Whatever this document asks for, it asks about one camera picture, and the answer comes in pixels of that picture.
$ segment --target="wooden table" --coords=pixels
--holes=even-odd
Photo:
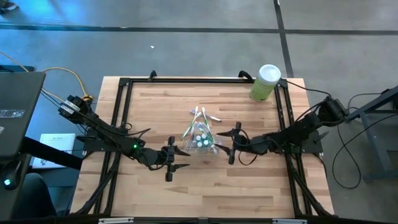
[[[111,122],[120,77],[104,77],[98,97],[96,113]],[[291,82],[304,86],[301,78]],[[205,107],[210,115],[222,119],[210,121],[213,133],[229,131],[235,122],[249,137],[280,129],[275,96],[256,103],[249,97],[248,84],[184,84],[184,83],[135,83],[127,121],[131,131],[152,128],[143,136],[147,147],[160,149],[169,136],[180,136],[193,115],[189,109]],[[289,85],[295,118],[308,109],[305,90]],[[282,103],[285,103],[281,91]],[[119,121],[123,105],[119,111]],[[229,138],[223,144],[231,146]],[[81,208],[98,185],[104,153],[96,152],[83,161],[72,212]],[[253,155],[242,153],[242,160],[249,162]],[[285,159],[268,153],[259,156],[250,166],[243,166],[236,158],[228,164],[224,152],[217,156],[176,156],[176,164],[189,163],[174,174],[173,182],[165,182],[165,169],[149,171],[143,165],[122,156],[116,183],[112,216],[132,217],[229,217],[229,218],[277,218],[293,217]],[[318,201],[333,213],[328,184],[321,162],[313,155],[304,154],[303,164],[307,184]],[[104,191],[103,207],[108,189]],[[301,191],[298,191],[300,207],[304,211]]]

